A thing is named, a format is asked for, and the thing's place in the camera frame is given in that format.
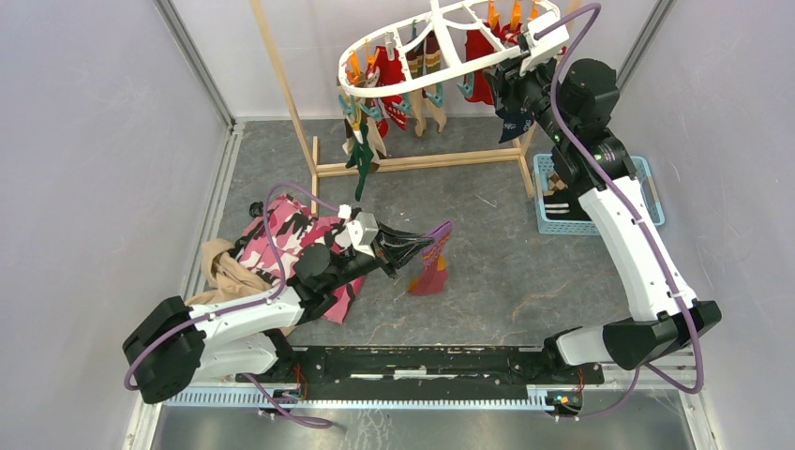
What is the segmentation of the purple maroon striped sock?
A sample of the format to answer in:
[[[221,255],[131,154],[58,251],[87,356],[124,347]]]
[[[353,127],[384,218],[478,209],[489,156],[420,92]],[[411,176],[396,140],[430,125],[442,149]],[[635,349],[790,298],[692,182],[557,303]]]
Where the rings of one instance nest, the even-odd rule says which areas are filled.
[[[432,243],[422,250],[422,274],[410,282],[406,289],[407,293],[414,296],[428,296],[443,291],[448,279],[447,262],[443,256],[443,250],[453,229],[453,221],[448,219],[426,234]]]

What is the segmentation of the white oval clip hanger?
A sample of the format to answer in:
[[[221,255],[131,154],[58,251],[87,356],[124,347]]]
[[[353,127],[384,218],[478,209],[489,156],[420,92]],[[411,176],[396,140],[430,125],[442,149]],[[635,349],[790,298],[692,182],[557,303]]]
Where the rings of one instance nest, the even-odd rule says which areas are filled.
[[[497,25],[522,21],[521,38],[527,25],[545,26],[535,35],[542,38],[551,30],[564,25],[561,9],[551,1],[457,1],[442,6],[431,1],[427,11],[408,19],[387,24],[351,44],[338,59],[337,80],[342,89],[355,98],[380,98],[409,93],[428,84],[456,80],[477,70],[490,68],[516,58],[520,63],[519,43],[504,47],[492,32]],[[442,51],[442,69],[434,74],[414,79],[407,62],[407,53],[417,47],[433,31]],[[492,52],[468,60],[463,45],[456,40],[468,32],[479,33]],[[401,64],[404,81],[383,87],[366,87],[359,79],[365,72],[365,59],[382,44],[388,55]]]

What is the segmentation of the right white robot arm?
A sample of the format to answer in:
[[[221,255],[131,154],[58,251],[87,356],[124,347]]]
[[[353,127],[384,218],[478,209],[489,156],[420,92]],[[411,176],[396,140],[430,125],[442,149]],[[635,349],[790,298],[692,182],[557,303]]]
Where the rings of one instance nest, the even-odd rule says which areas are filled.
[[[499,113],[528,113],[553,143],[552,162],[572,200],[601,235],[624,287],[630,316],[549,337],[541,368],[555,383],[580,365],[612,362],[626,370],[686,348],[702,361],[700,338],[722,319],[678,273],[644,201],[637,168],[608,128],[620,98],[616,72],[593,59],[565,76],[555,61],[525,74],[503,62],[485,78]]]

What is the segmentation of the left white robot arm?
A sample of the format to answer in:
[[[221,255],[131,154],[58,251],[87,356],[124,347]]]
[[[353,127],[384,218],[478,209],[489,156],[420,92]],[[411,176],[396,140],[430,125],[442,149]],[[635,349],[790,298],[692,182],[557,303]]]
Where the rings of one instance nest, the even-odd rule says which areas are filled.
[[[315,321],[336,302],[334,292],[373,271],[388,276],[431,248],[428,234],[392,229],[372,216],[346,225],[352,239],[341,252],[311,244],[293,274],[275,288],[218,305],[162,300],[122,345],[129,368],[124,386],[147,404],[165,401],[190,384],[237,374],[287,380],[294,357],[283,328]]]

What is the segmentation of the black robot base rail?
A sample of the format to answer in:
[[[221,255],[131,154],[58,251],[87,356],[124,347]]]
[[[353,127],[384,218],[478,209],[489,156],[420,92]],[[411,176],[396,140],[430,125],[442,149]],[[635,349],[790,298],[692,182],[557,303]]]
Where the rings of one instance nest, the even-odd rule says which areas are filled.
[[[597,363],[554,367],[538,348],[518,346],[308,346],[256,377],[298,385],[306,400],[514,400],[530,386],[604,382]]]

